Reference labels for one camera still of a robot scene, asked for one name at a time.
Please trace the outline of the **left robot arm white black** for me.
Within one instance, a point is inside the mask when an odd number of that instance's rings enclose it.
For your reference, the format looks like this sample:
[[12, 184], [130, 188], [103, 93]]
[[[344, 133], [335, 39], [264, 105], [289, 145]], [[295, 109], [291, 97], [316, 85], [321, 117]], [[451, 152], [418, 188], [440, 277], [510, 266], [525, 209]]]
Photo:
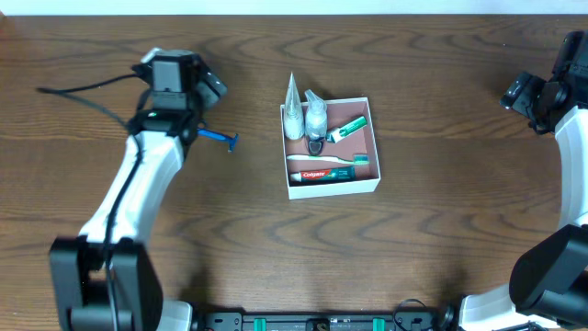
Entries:
[[192, 304], [166, 300], [147, 245], [165, 192], [200, 136], [227, 143], [237, 136], [208, 129], [205, 111], [227, 86], [192, 51], [154, 48], [131, 68], [147, 89], [134, 116], [119, 171], [102, 203], [75, 237], [58, 237], [51, 279], [63, 330], [196, 330]]

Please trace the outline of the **clear pump bottle blue liquid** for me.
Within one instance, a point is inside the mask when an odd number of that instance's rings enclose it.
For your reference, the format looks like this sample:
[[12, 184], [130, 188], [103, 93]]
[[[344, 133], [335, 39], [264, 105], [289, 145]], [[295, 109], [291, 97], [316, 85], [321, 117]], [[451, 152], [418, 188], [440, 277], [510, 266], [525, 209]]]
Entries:
[[305, 134], [310, 155], [322, 152], [328, 128], [327, 104], [310, 89], [305, 91], [308, 107], [305, 114]]

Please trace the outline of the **white Pantene tube gold cap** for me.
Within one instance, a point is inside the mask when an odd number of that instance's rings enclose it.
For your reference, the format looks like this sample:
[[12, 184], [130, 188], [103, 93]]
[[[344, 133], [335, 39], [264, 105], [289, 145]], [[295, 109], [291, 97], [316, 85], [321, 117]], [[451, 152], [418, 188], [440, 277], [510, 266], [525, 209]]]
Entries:
[[304, 135], [304, 116], [294, 74], [290, 74], [283, 114], [284, 134], [289, 140], [299, 140]]

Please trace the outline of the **blue disposable razor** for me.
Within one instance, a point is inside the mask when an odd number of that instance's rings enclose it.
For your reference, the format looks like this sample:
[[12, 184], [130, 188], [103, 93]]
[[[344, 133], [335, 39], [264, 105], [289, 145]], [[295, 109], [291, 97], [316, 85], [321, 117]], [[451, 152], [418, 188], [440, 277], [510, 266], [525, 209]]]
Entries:
[[235, 145], [237, 144], [238, 140], [239, 140], [239, 134], [235, 133], [233, 136], [221, 133], [221, 132], [217, 132], [217, 131], [211, 131], [208, 129], [201, 129], [198, 128], [198, 135], [199, 136], [203, 136], [221, 143], [227, 143], [228, 144], [228, 152], [232, 153]]

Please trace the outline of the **white box pink interior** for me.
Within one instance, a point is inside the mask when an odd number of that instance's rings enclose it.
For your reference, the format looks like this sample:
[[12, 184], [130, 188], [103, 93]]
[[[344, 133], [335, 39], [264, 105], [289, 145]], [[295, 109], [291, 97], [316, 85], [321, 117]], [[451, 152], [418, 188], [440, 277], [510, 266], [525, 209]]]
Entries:
[[339, 143], [326, 143], [322, 148], [325, 156], [337, 156], [353, 161], [357, 155], [365, 155], [367, 165], [355, 167], [356, 177], [347, 181], [297, 182], [292, 175], [301, 171], [334, 169], [334, 162], [309, 160], [284, 160], [288, 197], [292, 200], [329, 197], [344, 194], [368, 193], [376, 190], [380, 180], [379, 156], [368, 99], [365, 97], [333, 99], [326, 102], [328, 128], [338, 128], [359, 117], [367, 120], [367, 125]]

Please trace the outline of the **green white toothbrush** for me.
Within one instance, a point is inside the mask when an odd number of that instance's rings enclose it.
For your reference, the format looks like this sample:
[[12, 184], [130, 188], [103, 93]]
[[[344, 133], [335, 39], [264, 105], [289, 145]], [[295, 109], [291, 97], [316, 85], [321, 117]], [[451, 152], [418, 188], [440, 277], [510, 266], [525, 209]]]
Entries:
[[352, 160], [343, 159], [338, 156], [321, 156], [308, 154], [289, 154], [286, 156], [289, 161], [321, 161], [349, 166], [364, 166], [370, 163], [367, 154], [355, 154]]

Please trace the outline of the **green Colgate toothpaste tube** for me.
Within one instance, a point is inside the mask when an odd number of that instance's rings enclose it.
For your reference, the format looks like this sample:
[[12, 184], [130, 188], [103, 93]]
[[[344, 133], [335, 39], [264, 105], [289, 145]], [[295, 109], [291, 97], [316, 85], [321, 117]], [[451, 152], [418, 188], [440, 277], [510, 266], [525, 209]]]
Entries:
[[352, 166], [306, 170], [288, 175], [293, 182], [339, 182], [356, 178], [356, 171]]

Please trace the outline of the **green white soap box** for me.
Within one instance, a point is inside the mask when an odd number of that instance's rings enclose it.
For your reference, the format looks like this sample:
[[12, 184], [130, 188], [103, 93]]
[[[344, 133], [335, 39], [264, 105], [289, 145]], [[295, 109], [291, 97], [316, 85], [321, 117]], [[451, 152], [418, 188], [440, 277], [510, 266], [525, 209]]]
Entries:
[[329, 130], [325, 137], [326, 142], [339, 143], [346, 137], [354, 134], [356, 131], [363, 129], [367, 124], [368, 123], [366, 118], [364, 116], [360, 116], [346, 123], [342, 127], [337, 127]]

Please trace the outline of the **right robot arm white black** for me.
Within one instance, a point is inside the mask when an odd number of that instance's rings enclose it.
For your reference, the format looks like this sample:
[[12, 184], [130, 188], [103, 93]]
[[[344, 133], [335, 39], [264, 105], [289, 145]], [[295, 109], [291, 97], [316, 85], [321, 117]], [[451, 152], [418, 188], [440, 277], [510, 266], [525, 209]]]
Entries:
[[522, 72], [500, 104], [549, 135], [560, 163], [554, 232], [514, 263], [509, 280], [459, 303], [458, 330], [580, 330], [587, 326], [587, 33], [561, 42], [549, 78]]

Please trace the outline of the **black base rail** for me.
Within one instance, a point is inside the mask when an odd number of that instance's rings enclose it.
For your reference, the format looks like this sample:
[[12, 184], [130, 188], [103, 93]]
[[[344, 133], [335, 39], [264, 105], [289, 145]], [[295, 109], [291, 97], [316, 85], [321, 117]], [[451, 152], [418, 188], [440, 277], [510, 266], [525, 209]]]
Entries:
[[455, 311], [397, 308], [391, 313], [195, 313], [189, 331], [434, 331], [459, 330]]

